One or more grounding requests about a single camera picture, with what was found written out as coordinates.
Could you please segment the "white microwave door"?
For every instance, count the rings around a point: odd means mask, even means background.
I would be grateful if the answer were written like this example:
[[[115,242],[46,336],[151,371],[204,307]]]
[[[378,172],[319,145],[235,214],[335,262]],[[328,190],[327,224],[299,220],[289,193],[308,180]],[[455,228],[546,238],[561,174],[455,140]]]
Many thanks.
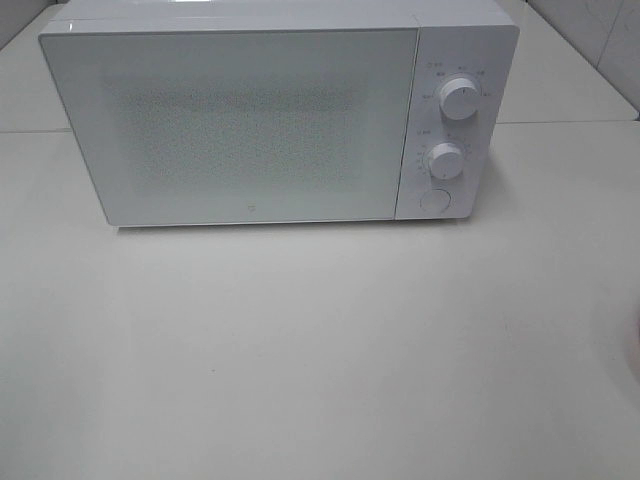
[[[386,220],[413,29],[44,35],[117,227]]]

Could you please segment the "round white door button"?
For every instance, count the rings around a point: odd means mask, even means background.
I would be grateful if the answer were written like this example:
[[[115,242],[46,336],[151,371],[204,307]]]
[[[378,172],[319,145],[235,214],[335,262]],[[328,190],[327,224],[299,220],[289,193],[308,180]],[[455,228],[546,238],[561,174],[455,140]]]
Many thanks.
[[[420,199],[420,207],[426,218],[440,218],[451,204],[451,195],[443,189],[427,191]]]

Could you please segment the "white microwave oven body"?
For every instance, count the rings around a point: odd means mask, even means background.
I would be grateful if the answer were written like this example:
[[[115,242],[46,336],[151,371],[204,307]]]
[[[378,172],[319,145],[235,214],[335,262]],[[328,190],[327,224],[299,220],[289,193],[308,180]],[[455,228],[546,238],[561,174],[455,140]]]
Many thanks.
[[[417,33],[413,80],[395,213],[386,220],[460,219],[472,212],[515,48],[519,28],[493,1],[72,1],[46,25],[44,35],[240,33],[413,29]],[[478,111],[447,119],[437,90],[447,78],[470,75],[481,87]],[[431,176],[427,154],[441,143],[464,154],[462,173]],[[426,218],[421,197],[450,193],[440,218]]]

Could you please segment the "white control knob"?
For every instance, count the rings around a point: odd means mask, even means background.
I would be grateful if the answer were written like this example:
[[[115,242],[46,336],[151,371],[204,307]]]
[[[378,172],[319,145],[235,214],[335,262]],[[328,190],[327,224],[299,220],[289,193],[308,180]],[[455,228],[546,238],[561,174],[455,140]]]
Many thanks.
[[[451,180],[462,173],[464,154],[455,143],[441,143],[434,146],[426,157],[429,172],[438,180]]]
[[[437,96],[441,113],[449,120],[462,121],[478,111],[481,87],[470,75],[460,74],[444,80]]]

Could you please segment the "pink round plate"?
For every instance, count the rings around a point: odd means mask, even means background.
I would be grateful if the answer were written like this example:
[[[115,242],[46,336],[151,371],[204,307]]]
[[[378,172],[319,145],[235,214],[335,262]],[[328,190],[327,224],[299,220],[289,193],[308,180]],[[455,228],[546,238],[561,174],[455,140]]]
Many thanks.
[[[639,362],[640,354],[640,316],[637,315],[632,324],[631,340],[630,340],[630,355],[634,362]]]

